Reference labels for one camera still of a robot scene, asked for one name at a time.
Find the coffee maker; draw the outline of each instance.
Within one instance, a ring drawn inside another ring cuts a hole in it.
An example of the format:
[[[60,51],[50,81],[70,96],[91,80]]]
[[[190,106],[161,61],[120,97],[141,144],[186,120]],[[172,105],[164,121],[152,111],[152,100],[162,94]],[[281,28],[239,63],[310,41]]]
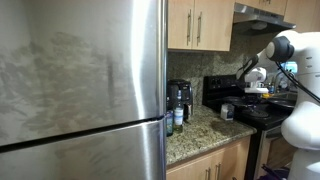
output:
[[[177,93],[181,90],[181,103],[184,106],[183,119],[188,119],[193,114],[193,94],[189,81],[172,79],[167,82],[167,109],[173,110],[177,102]]]

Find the bottle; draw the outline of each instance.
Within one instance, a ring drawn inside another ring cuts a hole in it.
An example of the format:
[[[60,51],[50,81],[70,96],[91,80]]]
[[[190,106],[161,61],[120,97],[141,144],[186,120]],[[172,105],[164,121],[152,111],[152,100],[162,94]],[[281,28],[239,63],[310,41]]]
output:
[[[173,111],[168,110],[166,115],[167,137],[173,134]]]
[[[183,105],[181,103],[181,90],[178,90],[177,101],[173,107],[174,113],[174,131],[177,133],[182,133],[183,131]]]

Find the stainless steel range hood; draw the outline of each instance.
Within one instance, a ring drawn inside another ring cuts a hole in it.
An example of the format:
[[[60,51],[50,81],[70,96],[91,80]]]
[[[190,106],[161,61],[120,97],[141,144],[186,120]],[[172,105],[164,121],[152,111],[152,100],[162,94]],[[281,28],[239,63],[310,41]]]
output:
[[[235,3],[233,29],[246,35],[281,32],[296,27],[283,21],[283,16]]]

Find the kitchen counter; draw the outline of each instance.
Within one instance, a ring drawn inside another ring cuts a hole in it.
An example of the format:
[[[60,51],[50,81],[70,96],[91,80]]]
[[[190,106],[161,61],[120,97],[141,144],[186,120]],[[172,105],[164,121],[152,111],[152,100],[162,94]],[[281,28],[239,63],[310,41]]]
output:
[[[215,149],[256,129],[237,121],[225,121],[206,106],[195,106],[193,116],[184,123],[183,132],[167,137],[167,165]]]

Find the freezer door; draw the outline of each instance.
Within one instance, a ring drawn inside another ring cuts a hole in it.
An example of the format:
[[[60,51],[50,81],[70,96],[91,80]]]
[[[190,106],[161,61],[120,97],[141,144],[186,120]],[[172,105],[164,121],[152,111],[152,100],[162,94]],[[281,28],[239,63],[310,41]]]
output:
[[[0,146],[163,115],[164,2],[1,0]]]
[[[162,180],[163,128],[162,120],[3,153],[0,179]]]

